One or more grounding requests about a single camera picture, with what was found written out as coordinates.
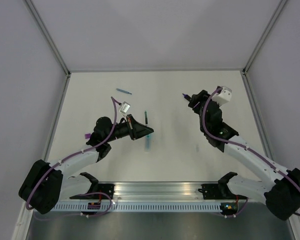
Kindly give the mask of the purple black highlighter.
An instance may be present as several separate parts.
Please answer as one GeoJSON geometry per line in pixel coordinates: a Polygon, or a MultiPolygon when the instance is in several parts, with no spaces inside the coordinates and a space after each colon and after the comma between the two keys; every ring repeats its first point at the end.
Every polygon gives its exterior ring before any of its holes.
{"type": "Polygon", "coordinates": [[[188,94],[183,93],[182,95],[188,102],[191,101],[192,98],[188,94]]]}

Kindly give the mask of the light blue highlighter body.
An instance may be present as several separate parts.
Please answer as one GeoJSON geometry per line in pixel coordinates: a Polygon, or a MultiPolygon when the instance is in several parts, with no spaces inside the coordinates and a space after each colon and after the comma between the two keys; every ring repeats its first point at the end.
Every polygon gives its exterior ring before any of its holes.
{"type": "Polygon", "coordinates": [[[151,149],[152,136],[150,134],[145,137],[145,152],[148,153],[151,149]]]}

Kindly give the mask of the green pen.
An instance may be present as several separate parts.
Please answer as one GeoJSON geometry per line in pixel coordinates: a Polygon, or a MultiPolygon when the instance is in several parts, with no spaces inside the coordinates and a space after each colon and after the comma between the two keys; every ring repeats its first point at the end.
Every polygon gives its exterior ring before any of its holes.
{"type": "Polygon", "coordinates": [[[145,125],[148,127],[149,126],[148,112],[146,110],[144,111],[144,119],[145,119],[145,125]]]}

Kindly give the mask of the purple highlighter cap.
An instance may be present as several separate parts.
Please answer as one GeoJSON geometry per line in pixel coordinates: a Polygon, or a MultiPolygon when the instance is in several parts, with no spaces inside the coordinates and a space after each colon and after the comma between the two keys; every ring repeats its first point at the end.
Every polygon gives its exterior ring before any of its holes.
{"type": "Polygon", "coordinates": [[[85,135],[84,135],[84,138],[85,139],[89,139],[91,137],[91,134],[90,133],[86,133],[85,135]]]}

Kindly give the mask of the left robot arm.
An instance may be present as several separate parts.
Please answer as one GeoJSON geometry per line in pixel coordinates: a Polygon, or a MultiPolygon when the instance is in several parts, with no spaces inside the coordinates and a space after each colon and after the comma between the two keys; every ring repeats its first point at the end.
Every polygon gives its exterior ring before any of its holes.
{"type": "Polygon", "coordinates": [[[153,132],[153,128],[139,123],[131,114],[119,123],[113,123],[106,116],[100,117],[85,149],[55,163],[37,160],[18,195],[26,202],[27,210],[35,209],[42,215],[50,212],[59,200],[94,199],[99,193],[99,181],[82,169],[104,159],[112,149],[110,142],[124,137],[135,141],[153,132]]]}

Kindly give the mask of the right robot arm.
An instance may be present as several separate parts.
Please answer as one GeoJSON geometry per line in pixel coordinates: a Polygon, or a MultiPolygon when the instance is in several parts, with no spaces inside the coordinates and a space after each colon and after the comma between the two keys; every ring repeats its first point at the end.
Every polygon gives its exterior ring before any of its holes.
{"type": "Polygon", "coordinates": [[[240,134],[223,120],[221,106],[230,102],[232,90],[218,86],[213,93],[202,90],[191,96],[184,94],[188,107],[199,116],[200,131],[208,143],[236,159],[259,180],[229,172],[218,180],[218,194],[225,199],[245,197],[264,204],[278,219],[300,217],[300,170],[276,163],[256,151],[240,134]]]}

